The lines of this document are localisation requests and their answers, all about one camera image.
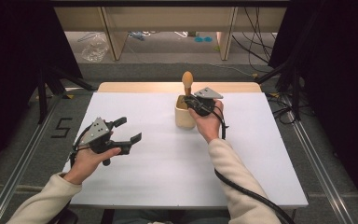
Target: human hand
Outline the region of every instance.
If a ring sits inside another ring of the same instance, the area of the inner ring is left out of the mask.
[[[89,147],[80,149],[77,152],[73,167],[63,179],[72,184],[81,185],[97,169],[102,161],[116,156],[120,151],[121,148],[115,147],[106,150],[104,153],[97,154]]]
[[[214,102],[214,106],[220,108],[220,110],[215,108],[214,112],[221,117],[224,107],[223,103],[219,100],[214,100]],[[220,120],[215,114],[211,113],[205,117],[202,117],[198,115],[197,112],[192,108],[189,108],[188,112],[196,121],[197,129],[208,144],[215,138],[219,138]]]

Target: black backdrop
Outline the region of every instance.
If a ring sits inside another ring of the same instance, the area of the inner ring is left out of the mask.
[[[6,7],[0,1],[0,151],[27,108],[42,65],[48,64],[81,77],[53,8]],[[45,74],[60,78],[48,71]]]
[[[311,34],[298,69],[312,109],[358,188],[358,1],[326,2],[319,32]],[[299,1],[288,8],[271,66],[287,59],[311,12]]]

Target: wooden handle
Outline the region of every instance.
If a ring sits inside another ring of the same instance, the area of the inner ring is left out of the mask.
[[[190,72],[185,72],[182,76],[182,82],[185,86],[186,95],[191,95],[191,84],[193,84],[193,75]]]

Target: white tabletop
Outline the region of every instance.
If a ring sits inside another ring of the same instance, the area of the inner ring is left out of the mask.
[[[214,175],[207,145],[197,129],[178,128],[174,106],[180,93],[96,92],[80,134],[97,117],[127,123],[114,141],[142,133],[128,156],[116,156],[83,183],[72,205],[104,208],[217,208],[227,201]],[[287,208],[308,205],[264,93],[224,93],[227,140],[268,197]],[[66,163],[64,171],[69,169]]]

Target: sweater sleeve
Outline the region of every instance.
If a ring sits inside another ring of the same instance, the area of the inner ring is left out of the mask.
[[[8,223],[48,223],[72,197],[81,191],[81,185],[74,185],[62,177],[53,175],[42,191],[26,200],[14,213]]]
[[[214,139],[209,144],[209,154],[215,169],[241,187],[267,198],[260,184],[242,163],[231,144],[222,139]],[[275,224],[281,223],[275,212],[259,201],[246,196],[222,182],[226,194],[230,224]]]

